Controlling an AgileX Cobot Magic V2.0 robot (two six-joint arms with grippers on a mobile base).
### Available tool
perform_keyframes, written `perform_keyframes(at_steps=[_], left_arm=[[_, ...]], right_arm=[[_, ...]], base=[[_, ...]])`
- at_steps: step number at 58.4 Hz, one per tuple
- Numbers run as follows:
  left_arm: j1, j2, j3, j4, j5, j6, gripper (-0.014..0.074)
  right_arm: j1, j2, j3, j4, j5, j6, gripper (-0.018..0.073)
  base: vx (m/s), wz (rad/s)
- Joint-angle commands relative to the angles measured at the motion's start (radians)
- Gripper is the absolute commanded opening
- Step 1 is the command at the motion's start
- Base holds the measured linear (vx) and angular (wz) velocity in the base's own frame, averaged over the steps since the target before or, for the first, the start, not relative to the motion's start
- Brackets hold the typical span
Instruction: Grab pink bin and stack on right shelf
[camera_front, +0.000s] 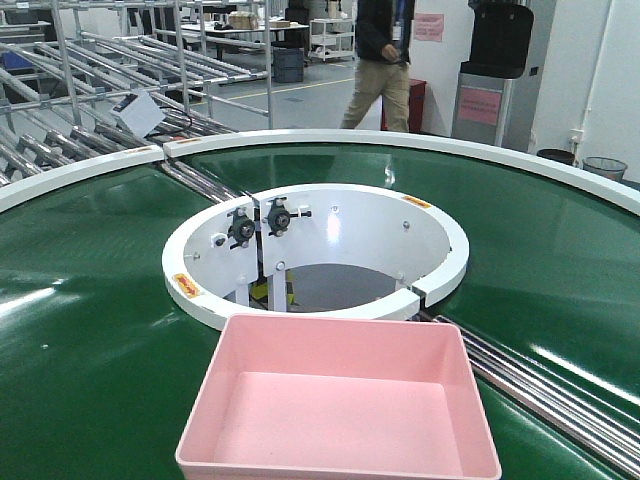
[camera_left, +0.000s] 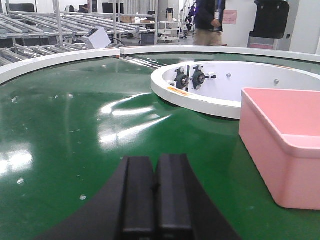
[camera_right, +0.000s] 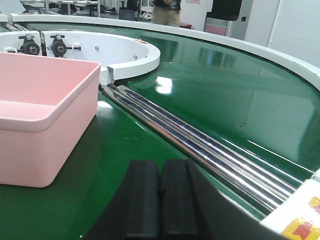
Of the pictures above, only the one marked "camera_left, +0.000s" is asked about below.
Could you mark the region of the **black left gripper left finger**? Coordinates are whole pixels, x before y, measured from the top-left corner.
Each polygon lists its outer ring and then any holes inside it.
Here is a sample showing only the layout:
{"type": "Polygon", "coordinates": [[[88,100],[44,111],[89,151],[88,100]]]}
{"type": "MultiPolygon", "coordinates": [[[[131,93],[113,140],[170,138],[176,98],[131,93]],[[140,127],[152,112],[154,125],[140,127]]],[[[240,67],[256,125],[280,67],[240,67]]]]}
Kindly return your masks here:
{"type": "Polygon", "coordinates": [[[39,240],[153,240],[154,171],[147,156],[125,156],[102,189],[39,240]]]}

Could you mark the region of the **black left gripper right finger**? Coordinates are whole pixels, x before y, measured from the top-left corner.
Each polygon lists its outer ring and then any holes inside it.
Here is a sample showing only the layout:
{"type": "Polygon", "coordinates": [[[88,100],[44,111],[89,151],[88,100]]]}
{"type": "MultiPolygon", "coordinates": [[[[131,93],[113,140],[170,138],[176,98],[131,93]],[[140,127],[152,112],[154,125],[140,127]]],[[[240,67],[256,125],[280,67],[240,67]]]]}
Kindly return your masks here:
{"type": "Polygon", "coordinates": [[[204,190],[186,154],[163,154],[156,178],[160,240],[241,239],[204,190]]]}

